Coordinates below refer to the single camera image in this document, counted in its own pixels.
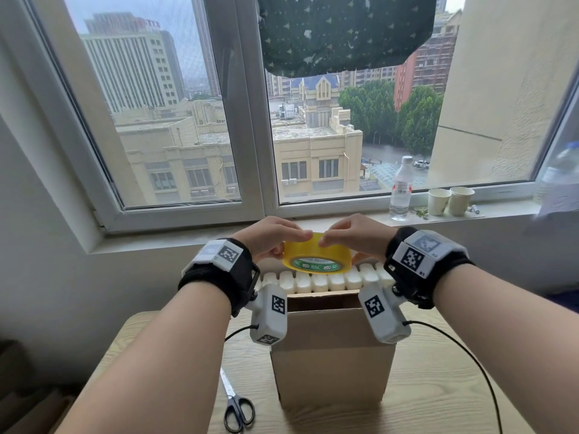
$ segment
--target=scissors handle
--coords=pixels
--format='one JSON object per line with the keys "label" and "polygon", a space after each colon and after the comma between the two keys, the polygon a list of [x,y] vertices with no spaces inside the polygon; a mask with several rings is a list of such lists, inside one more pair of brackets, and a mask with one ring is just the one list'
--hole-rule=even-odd
{"label": "scissors handle", "polygon": [[[248,406],[251,410],[251,416],[247,418],[245,412],[243,411],[243,406]],[[237,422],[237,427],[229,425],[228,418],[233,415],[235,421]],[[237,434],[243,431],[244,426],[248,426],[253,423],[255,418],[255,407],[253,402],[247,398],[243,398],[239,395],[235,395],[229,398],[227,401],[227,408],[225,409],[225,415],[223,416],[223,423],[225,428],[232,434]]]}

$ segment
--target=green tape label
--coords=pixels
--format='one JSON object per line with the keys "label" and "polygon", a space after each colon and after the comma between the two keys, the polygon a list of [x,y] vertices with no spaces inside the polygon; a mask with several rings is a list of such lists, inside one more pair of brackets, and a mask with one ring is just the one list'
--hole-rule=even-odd
{"label": "green tape label", "polygon": [[308,271],[317,272],[334,272],[342,268],[338,262],[328,259],[318,259],[316,257],[302,257],[293,260],[293,266],[296,268],[307,269]]}

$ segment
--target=wooden table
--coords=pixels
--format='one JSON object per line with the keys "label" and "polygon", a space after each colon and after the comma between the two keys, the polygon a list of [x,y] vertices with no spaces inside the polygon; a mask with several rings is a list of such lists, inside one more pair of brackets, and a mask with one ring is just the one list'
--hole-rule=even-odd
{"label": "wooden table", "polygon": [[[407,319],[431,323],[456,336],[436,310],[423,311],[404,304]],[[156,315],[138,313],[127,320],[93,372],[94,381],[112,360],[133,341]],[[231,321],[229,332],[248,325],[250,312],[243,310]],[[251,434],[260,433],[388,433],[388,434],[495,434],[495,410],[481,372],[473,361],[443,335],[414,325],[410,338],[398,344],[386,394],[376,408],[332,406],[282,411],[273,378],[269,350],[254,344],[248,333],[225,344],[223,368],[236,392],[255,404]],[[533,431],[493,382],[505,434]],[[226,433],[223,427],[226,395],[221,381],[211,417],[210,433]]]}

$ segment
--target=scissors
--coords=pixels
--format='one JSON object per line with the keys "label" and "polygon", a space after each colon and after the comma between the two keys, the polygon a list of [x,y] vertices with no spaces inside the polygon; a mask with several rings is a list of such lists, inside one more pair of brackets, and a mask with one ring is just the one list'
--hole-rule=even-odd
{"label": "scissors", "polygon": [[[225,387],[225,392],[227,393],[227,408],[225,409],[225,415],[223,416],[223,423],[225,424],[225,429],[227,429],[230,433],[237,434],[243,431],[245,426],[249,426],[253,423],[255,418],[255,407],[253,403],[247,399],[243,398],[242,396],[238,395],[233,391],[233,387],[231,386],[231,382],[227,379],[227,375],[225,371],[221,368],[221,381],[223,381],[223,386]],[[251,417],[245,417],[245,413],[243,411],[243,406],[247,406],[251,410]],[[229,416],[233,415],[235,419],[236,425],[230,426],[228,419]]]}

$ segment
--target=scissors blade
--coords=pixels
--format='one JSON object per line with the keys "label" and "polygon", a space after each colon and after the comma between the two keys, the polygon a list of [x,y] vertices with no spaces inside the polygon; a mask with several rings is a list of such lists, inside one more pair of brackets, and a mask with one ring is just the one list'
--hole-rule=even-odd
{"label": "scissors blade", "polygon": [[221,381],[223,382],[223,387],[225,387],[225,392],[227,393],[228,397],[232,398],[235,396],[235,391],[233,391],[233,387],[231,386],[231,382],[227,379],[227,375],[221,367]]}

